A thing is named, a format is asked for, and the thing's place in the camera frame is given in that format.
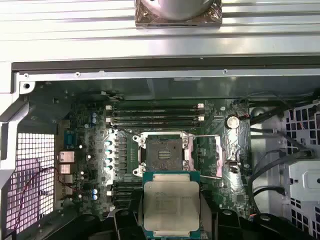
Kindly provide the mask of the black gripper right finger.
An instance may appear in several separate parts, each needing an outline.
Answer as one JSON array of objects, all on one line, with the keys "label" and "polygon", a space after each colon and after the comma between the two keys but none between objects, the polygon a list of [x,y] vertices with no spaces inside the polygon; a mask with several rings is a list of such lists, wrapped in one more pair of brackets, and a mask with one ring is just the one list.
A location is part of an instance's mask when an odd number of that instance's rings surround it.
[{"label": "black gripper right finger", "polygon": [[210,240],[281,240],[280,234],[256,220],[238,216],[235,211],[221,209],[211,199],[200,198],[200,224]]}]

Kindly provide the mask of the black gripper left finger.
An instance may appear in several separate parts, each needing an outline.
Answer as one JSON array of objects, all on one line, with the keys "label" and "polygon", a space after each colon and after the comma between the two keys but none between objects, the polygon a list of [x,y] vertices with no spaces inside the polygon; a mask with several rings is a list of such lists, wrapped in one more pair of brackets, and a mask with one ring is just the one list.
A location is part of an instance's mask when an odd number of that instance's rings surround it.
[{"label": "black gripper left finger", "polygon": [[75,225],[76,240],[143,240],[144,231],[139,223],[143,190],[134,190],[127,208],[116,208],[104,220],[80,220]]}]

